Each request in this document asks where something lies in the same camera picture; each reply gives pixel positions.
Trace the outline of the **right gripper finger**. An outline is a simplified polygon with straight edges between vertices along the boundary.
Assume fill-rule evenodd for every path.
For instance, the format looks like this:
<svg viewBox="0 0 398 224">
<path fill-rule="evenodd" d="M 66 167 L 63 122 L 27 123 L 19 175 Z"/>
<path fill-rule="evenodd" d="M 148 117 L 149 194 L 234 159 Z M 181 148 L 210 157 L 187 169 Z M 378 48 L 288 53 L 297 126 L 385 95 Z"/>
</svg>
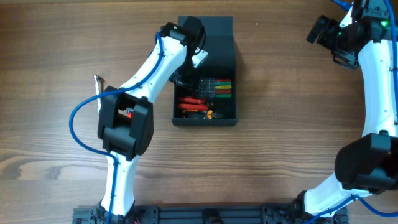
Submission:
<svg viewBox="0 0 398 224">
<path fill-rule="evenodd" d="M 354 52 L 334 51 L 331 54 L 332 60 L 338 65 L 351 70 L 359 68 L 358 56 Z"/>
<path fill-rule="evenodd" d="M 308 33 L 306 41 L 311 44 L 315 42 L 318 44 L 326 44 L 329 36 L 329 25 L 330 19 L 326 16 L 320 16 Z"/>
</svg>

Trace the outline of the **red handled snips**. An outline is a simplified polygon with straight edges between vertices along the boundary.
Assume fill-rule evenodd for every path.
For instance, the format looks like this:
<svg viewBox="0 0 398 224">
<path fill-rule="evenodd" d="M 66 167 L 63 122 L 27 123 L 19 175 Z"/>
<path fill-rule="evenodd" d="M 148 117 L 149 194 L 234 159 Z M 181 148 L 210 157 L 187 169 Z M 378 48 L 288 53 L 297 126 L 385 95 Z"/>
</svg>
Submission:
<svg viewBox="0 0 398 224">
<path fill-rule="evenodd" d="M 177 107 L 182 110 L 208 110 L 206 100 L 198 98 L 180 97 Z"/>
</svg>

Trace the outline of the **clear case colored screwdrivers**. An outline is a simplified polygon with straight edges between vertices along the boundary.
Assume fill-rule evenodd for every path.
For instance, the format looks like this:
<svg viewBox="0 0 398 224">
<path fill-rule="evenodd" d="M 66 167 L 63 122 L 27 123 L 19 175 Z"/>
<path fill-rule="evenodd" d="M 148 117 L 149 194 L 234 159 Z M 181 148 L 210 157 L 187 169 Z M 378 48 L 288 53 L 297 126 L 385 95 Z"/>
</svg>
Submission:
<svg viewBox="0 0 398 224">
<path fill-rule="evenodd" d="M 198 94 L 201 98 L 231 98 L 232 90 L 229 78 L 204 78 L 200 80 Z"/>
</svg>

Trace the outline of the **orange black pliers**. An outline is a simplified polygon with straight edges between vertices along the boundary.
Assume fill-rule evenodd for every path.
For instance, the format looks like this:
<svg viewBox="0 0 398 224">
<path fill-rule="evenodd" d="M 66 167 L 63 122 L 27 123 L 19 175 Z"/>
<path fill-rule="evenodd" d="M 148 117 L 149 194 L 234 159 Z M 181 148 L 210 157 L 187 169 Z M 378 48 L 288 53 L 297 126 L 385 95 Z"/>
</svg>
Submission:
<svg viewBox="0 0 398 224">
<path fill-rule="evenodd" d="M 182 110 L 182 118 L 223 119 L 225 118 L 225 115 L 213 110 Z"/>
</svg>

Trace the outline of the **dark green box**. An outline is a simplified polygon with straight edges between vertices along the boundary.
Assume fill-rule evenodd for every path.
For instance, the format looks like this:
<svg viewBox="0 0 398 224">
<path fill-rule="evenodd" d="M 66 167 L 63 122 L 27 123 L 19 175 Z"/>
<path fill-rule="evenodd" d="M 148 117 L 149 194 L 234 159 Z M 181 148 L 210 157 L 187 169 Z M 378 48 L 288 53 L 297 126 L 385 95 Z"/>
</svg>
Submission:
<svg viewBox="0 0 398 224">
<path fill-rule="evenodd" d="M 236 99 L 236 51 L 231 16 L 198 16 L 206 32 L 206 40 L 198 47 L 208 52 L 205 61 L 197 68 L 200 72 L 198 88 L 194 95 L 185 95 L 174 89 L 174 126 L 234 126 L 237 123 Z M 229 78 L 233 90 L 231 98 L 201 98 L 198 94 L 200 80 L 204 78 Z M 209 110 L 225 115 L 223 119 L 182 118 L 182 109 L 177 107 L 180 97 L 206 100 Z"/>
</svg>

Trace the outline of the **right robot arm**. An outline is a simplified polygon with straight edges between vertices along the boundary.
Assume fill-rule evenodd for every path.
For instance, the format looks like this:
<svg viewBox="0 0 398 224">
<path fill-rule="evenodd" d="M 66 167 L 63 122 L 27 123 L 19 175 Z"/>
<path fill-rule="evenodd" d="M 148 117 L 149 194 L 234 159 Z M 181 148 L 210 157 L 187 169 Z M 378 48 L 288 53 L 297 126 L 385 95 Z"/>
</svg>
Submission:
<svg viewBox="0 0 398 224">
<path fill-rule="evenodd" d="M 331 176 L 301 192 L 284 213 L 289 223 L 341 223 L 351 202 L 397 189 L 397 22 L 389 0 L 341 2 L 342 21 L 318 18 L 307 40 L 333 61 L 363 74 L 360 139 L 343 147 Z"/>
</svg>

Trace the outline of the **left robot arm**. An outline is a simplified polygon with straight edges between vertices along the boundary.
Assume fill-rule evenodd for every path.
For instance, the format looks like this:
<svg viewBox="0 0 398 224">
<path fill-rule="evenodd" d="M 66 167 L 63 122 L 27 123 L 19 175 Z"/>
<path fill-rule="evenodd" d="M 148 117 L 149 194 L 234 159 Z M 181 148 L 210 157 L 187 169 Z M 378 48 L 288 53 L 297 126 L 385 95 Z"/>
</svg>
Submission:
<svg viewBox="0 0 398 224">
<path fill-rule="evenodd" d="M 155 47 L 135 75 L 120 88 L 105 89 L 98 122 L 98 137 L 110 154 L 99 205 L 104 221 L 122 223 L 132 213 L 137 164 L 154 133 L 153 105 L 168 81 L 195 91 L 197 66 L 208 55 L 202 51 L 205 40 L 205 26 L 196 17 L 181 26 L 169 22 L 156 33 Z"/>
</svg>

